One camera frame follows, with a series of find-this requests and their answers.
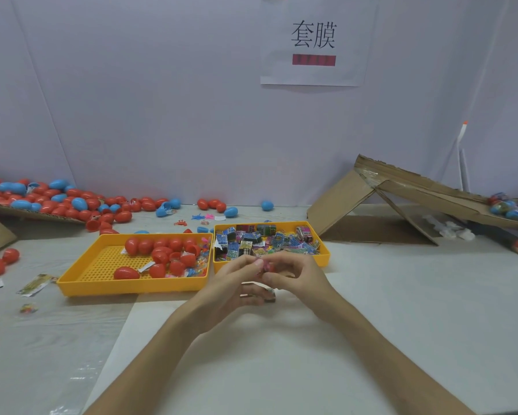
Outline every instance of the yellow tray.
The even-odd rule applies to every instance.
[[[113,279],[113,272],[118,267],[141,268],[152,260],[151,256],[129,256],[121,254],[124,243],[130,237],[140,240],[150,238],[178,237],[193,238],[202,244],[205,237],[211,244],[212,233],[157,233],[140,235],[102,235],[85,251],[80,258],[58,279],[59,289],[68,297],[76,295],[104,295],[125,293],[163,293],[172,291],[197,291],[207,284],[211,268],[211,255],[207,262],[207,274],[203,277],[151,278],[148,273],[139,279]]]
[[[309,224],[306,221],[272,221],[269,223],[265,222],[259,222],[259,223],[233,223],[233,224],[217,224],[215,225],[215,235],[217,231],[226,230],[229,227],[236,227],[236,226],[249,226],[249,225],[257,225],[257,224],[273,224],[276,226],[276,229],[284,230],[286,232],[293,231],[295,232],[295,228],[297,226],[307,226],[309,230],[311,230],[312,238],[313,240],[319,240],[320,241],[320,247],[318,250],[320,251],[320,254],[313,255],[315,258],[315,261],[317,262],[318,266],[325,267],[328,266],[328,262],[330,261],[330,251],[328,248],[324,245],[322,240],[320,240],[320,237],[316,234],[315,230],[311,227],[311,224]],[[211,248],[211,253],[214,254],[214,248]],[[228,261],[214,261],[213,265],[215,268],[215,272],[218,272],[224,265],[226,265]]]

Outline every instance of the right hand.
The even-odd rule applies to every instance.
[[[345,301],[311,255],[276,252],[261,258],[270,264],[265,265],[270,272],[263,273],[260,281],[271,288],[293,293],[319,319],[331,321],[334,306]]]

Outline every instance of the white wall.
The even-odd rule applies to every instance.
[[[0,0],[0,177],[73,178],[10,0]]]
[[[80,187],[307,204],[358,153],[442,177],[502,0],[381,0],[359,88],[261,87],[260,1],[13,0]]]
[[[470,190],[518,196],[518,0],[509,0],[462,146]]]

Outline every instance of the red strip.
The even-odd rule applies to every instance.
[[[294,54],[291,59],[292,65],[318,65],[323,67],[335,67],[335,55],[305,55]]]

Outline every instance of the person's arm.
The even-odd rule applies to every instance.
[[[273,293],[253,281],[263,261],[242,256],[231,261],[179,307],[152,340],[113,383],[90,405],[85,415],[151,414],[180,359],[200,334],[207,332],[236,308],[262,305]]]
[[[394,347],[330,285],[311,256],[280,252],[263,257],[273,267],[262,282],[295,294],[337,328],[400,415],[473,415],[466,405]],[[291,277],[282,273],[291,273]]]

